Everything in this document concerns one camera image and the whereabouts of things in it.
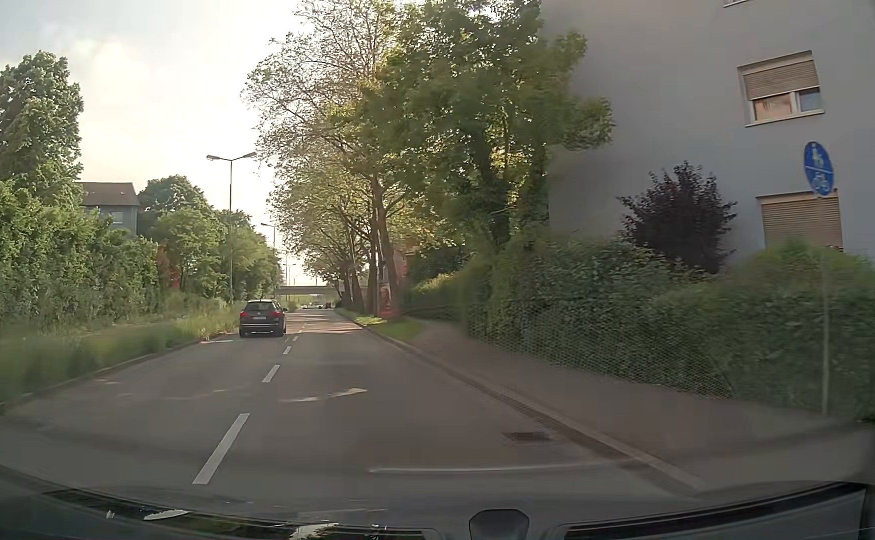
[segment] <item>drain grate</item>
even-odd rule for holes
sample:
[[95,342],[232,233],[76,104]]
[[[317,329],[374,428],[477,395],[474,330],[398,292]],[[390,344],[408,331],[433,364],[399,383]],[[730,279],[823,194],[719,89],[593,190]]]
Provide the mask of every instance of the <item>drain grate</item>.
[[546,431],[505,431],[504,436],[519,443],[546,443],[553,440]]

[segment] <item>window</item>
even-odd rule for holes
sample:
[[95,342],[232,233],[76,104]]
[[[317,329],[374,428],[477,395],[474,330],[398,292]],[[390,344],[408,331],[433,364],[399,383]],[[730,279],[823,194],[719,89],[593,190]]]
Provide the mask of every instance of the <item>window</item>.
[[275,305],[273,301],[249,301],[247,305],[244,306],[245,312],[273,312],[278,307]]
[[758,202],[764,219],[766,246],[794,237],[816,245],[843,247],[837,190],[823,200],[805,191],[758,197]]
[[807,53],[742,68],[750,122],[824,112],[814,60]]

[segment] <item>curb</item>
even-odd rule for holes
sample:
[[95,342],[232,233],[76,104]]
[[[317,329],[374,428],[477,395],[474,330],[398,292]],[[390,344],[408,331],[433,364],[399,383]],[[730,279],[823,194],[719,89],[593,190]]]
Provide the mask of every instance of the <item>curb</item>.
[[111,373],[114,371],[119,371],[121,369],[128,368],[128,367],[131,367],[133,365],[140,364],[143,362],[152,361],[152,360],[156,359],[157,357],[159,358],[159,357],[162,357],[164,355],[169,355],[170,353],[176,353],[177,351],[182,350],[182,349],[187,349],[188,347],[191,347],[192,345],[197,345],[199,343],[203,343],[205,341],[210,341],[210,340],[215,339],[215,338],[227,336],[228,334],[230,334],[230,332],[227,332],[227,331],[223,331],[223,332],[219,331],[216,333],[212,333],[210,335],[207,335],[207,336],[199,338],[199,339],[194,339],[191,341],[187,341],[185,343],[180,343],[178,345],[174,345],[173,347],[169,347],[165,350],[159,350],[158,352],[151,352],[149,354],[145,354],[143,356],[138,356],[138,357],[132,358],[130,360],[124,360],[122,362],[118,362],[114,365],[98,368],[95,371],[91,371],[91,372],[88,372],[85,374],[80,374],[78,376],[75,376],[74,378],[68,378],[67,380],[62,380],[60,382],[56,382],[56,383],[52,384],[51,386],[46,386],[44,388],[34,390],[33,392],[27,392],[25,394],[22,394],[21,396],[18,396],[17,398],[11,398],[11,399],[6,399],[3,401],[0,401],[0,416],[3,416],[7,411],[10,411],[14,407],[21,406],[29,401],[35,400],[35,399],[40,398],[40,397],[47,396],[47,395],[52,394],[54,392],[58,392],[58,391],[66,389],[66,388],[74,387],[80,383],[83,383],[83,382],[88,381],[90,379],[93,379],[95,377],[99,377],[101,375]]
[[499,387],[495,383],[486,380],[479,375],[467,373],[443,359],[424,352],[409,343],[377,333],[373,331],[370,326],[362,325],[359,322],[344,316],[342,313],[337,314],[367,332],[370,332],[375,337],[381,338],[394,347],[430,363],[458,381],[466,383],[471,387],[475,387],[484,394],[513,407],[517,411],[522,412],[540,424],[560,433],[562,436],[567,437],[569,440],[580,446],[591,450],[595,449],[597,451],[604,451],[605,453],[607,449],[610,448],[615,453],[625,456],[625,459],[616,463],[619,466],[627,467],[628,465],[641,465],[650,468],[658,473],[656,476],[666,477],[664,484],[669,484],[682,493],[695,493],[701,491],[705,487],[704,481],[696,475],[684,471],[676,465],[662,460],[651,453],[632,447],[619,439],[607,435],[606,433],[603,434],[584,424],[576,422],[546,405],[540,404],[533,399],[528,399],[526,396],[514,392],[513,390],[509,390],[502,386]]

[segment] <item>roof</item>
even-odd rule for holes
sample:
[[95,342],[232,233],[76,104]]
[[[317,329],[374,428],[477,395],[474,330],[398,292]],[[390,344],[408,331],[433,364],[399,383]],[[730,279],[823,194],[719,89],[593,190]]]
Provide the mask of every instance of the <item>roof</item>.
[[84,207],[139,207],[137,191],[131,181],[80,181],[84,188]]

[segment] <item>building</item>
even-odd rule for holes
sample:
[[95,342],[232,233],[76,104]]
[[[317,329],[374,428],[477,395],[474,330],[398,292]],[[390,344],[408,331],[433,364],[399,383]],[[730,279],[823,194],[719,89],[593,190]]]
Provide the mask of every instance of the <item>building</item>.
[[137,216],[141,211],[137,192],[130,181],[82,181],[84,200],[81,205],[100,211],[101,217],[112,217],[111,229],[126,229],[137,235]]
[[[551,225],[607,235],[617,197],[683,161],[713,172],[738,217],[735,258],[791,235],[875,260],[875,0],[544,0],[546,31],[576,30],[573,92],[610,99],[612,143],[558,153]],[[803,171],[830,154],[823,224]]]

